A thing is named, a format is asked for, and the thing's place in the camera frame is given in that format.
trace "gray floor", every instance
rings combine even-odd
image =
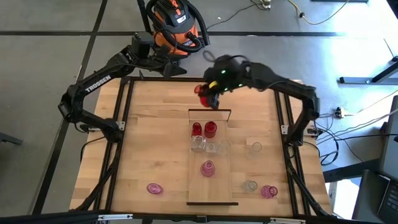
[[[237,9],[250,5],[238,0],[192,0],[208,25],[225,19]],[[341,3],[298,1],[312,21],[319,21]],[[93,29],[101,0],[0,0],[0,30],[83,30]],[[383,1],[350,3],[341,14],[325,24],[310,26],[298,21],[287,1],[273,1],[269,12],[255,7],[233,20],[212,28],[217,31],[346,32],[346,37],[216,37],[211,36],[215,55],[244,54],[292,79],[301,79],[318,89],[322,113],[337,106],[355,113],[397,89],[396,86],[339,85],[340,76],[369,77],[387,66],[392,54],[384,41],[391,38],[388,23],[397,22]],[[109,0],[100,31],[144,30],[135,1]],[[88,36],[0,36],[0,131],[24,140],[22,146],[0,144],[0,216],[30,212],[37,187],[48,161],[61,116],[57,104],[80,69]],[[106,61],[129,44],[131,38],[97,37],[85,75],[101,68]],[[396,42],[389,41],[393,53]],[[201,54],[182,61],[188,76],[200,77],[211,64]],[[145,75],[157,75],[143,71]],[[96,95],[90,95],[85,108],[93,110]],[[334,120],[333,131],[355,126],[389,111],[382,102],[352,118]],[[319,120],[326,125],[326,120]],[[353,133],[377,131],[381,123]],[[44,212],[62,212],[69,207],[79,168],[79,153],[86,136],[70,128],[48,194]],[[355,139],[349,142],[362,159],[377,158],[381,140]],[[322,154],[334,150],[333,141],[319,145]],[[347,146],[340,144],[340,155],[331,167],[359,162]]]

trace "red cup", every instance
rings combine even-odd
[[[205,136],[206,138],[213,138],[217,132],[217,124],[209,121],[205,124]]]
[[[195,122],[192,125],[192,134],[191,136],[201,136],[201,125],[200,123]]]

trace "wooden table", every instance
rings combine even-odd
[[[193,93],[197,84],[135,81],[111,210],[129,213],[291,217],[287,174],[272,90],[259,93],[242,88],[227,93],[220,99],[220,109],[232,110],[228,121],[228,135],[232,142],[231,189],[233,201],[239,202],[239,205],[186,204],[190,150],[186,135],[191,131],[188,109],[203,108]],[[101,87],[95,114],[103,118],[112,117],[118,88],[119,80]],[[290,101],[296,119],[301,110],[301,102],[294,98]],[[98,137],[101,137],[100,132],[91,133],[88,141]],[[315,143],[307,137],[305,141]],[[263,150],[256,158],[248,159],[244,155],[245,150],[254,142],[260,142]],[[70,208],[79,206],[97,184],[105,145],[103,139],[86,146]],[[323,209],[331,213],[317,150],[304,144],[300,147],[300,153],[309,191]],[[247,179],[258,183],[259,188],[255,192],[244,192],[242,184]],[[146,186],[151,182],[163,186],[162,195],[147,192]],[[263,185],[276,186],[279,189],[278,195],[273,199],[261,198],[259,191]],[[300,191],[297,186],[295,188],[299,212],[303,213]],[[107,186],[104,189],[101,207],[105,204]]]

